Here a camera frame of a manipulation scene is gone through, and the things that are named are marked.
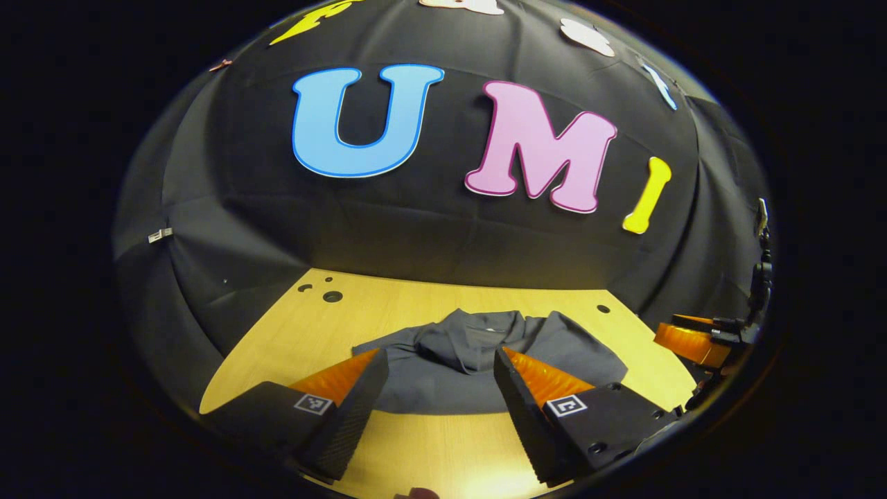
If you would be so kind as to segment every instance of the table surface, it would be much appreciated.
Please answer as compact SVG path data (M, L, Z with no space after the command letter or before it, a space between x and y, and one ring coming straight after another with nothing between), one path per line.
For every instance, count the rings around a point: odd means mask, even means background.
M305 284L311 288L299 291ZM326 302L329 291L341 292L342 299ZM518 310L533 317L561 312L622 359L628 366L626 386L664 409L682 406L695 387L674 353L655 344L653 331L606 290L482 288L311 269L224 360L203 394L200 412L262 381L289 385L348 359L352 346L438 322L457 308ZM321 485L384 499L409 494L412 487L429 488L442 499L524 499L552 490L536 480L508 413L423 416L377 410L342 480Z

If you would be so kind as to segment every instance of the black cloth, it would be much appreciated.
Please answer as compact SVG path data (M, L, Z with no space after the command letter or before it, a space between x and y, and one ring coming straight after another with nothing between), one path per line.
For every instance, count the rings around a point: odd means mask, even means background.
M463 286L607 289L651 329L673 313L748 312L760 259L756 199L770 197L740 127L660 70L679 107L666 106L637 61L638 40L605 33L616 56L604 58L553 28L564 17L591 25L591 17L538 0L498 4L501 16L363 2L269 47L298 12L194 69L133 156L112 233L130 335L174 397L197 410L221 359L311 268ZM235 62L209 72L222 58ZM391 91L378 74L411 62L446 77L428 91L420 140L403 165L371 178L328 178L298 163L294 82L358 68L363 77L341 106L341 139L370 144L385 130ZM594 213L562 210L550 194L529 198L520 174L509 196L465 188L490 133L490 80L539 92L555 133L586 111L618 128ZM638 235L622 223L648 181L650 156L669 164L671 180ZM513 173L520 162L516 155ZM148 245L147 235L164 227L174 235ZM164 270L146 281L154 265ZM183 376L189 381L176 381Z
M389 379L375 408L410 414L507 412L493 379L494 352L504 345L590 384L622 380L628 368L603 343L560 312L466 313L406 328L355 346L358 355L384 348Z

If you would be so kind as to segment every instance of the gray garment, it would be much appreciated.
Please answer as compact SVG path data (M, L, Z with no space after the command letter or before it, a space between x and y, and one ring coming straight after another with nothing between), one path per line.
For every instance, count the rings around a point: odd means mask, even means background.
M621 381L628 368L604 344L559 312L466 313L401 329L351 349L385 348L389 378L378 410L407 414L507 412L493 379L493 356L504 345L595 386Z

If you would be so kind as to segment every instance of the blue letter u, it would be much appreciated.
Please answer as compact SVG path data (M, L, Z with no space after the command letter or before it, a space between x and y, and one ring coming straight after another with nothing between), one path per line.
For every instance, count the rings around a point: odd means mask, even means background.
M293 85L299 94L293 118L293 152L305 168L327 177L371 177L393 170L416 149L425 98L432 83L444 79L439 67L388 66L379 73L391 83L391 100L382 137L366 146L339 139L339 113L345 89L360 71L342 67L303 76Z

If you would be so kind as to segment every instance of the pink letter m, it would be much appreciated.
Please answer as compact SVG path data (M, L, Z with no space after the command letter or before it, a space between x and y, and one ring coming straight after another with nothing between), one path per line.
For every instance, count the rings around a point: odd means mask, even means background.
M493 121L481 166L465 176L465 186L478 194L513 194L517 181L511 163L516 149L530 198L542 195L569 163L563 183L552 189L552 202L578 213L595 211L600 170L616 126L593 113L580 113L555 137L536 91L499 81L487 82L483 91L493 99Z

